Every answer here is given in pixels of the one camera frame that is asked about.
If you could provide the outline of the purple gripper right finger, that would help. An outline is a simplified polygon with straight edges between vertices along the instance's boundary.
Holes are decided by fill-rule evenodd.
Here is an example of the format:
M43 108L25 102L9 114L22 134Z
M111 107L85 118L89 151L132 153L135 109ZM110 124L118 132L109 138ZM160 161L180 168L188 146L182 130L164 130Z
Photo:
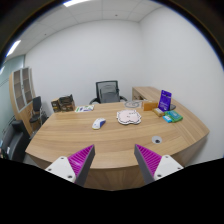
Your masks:
M154 151L136 144L134 155L139 164L145 184L160 180L183 169L170 155L161 156Z

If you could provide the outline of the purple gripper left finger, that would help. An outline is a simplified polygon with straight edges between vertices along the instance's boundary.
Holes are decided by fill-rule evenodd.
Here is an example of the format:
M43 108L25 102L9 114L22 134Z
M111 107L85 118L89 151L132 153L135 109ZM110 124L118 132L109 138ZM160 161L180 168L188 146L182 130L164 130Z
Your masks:
M95 147L90 145L69 157L60 156L46 171L83 187L94 156Z

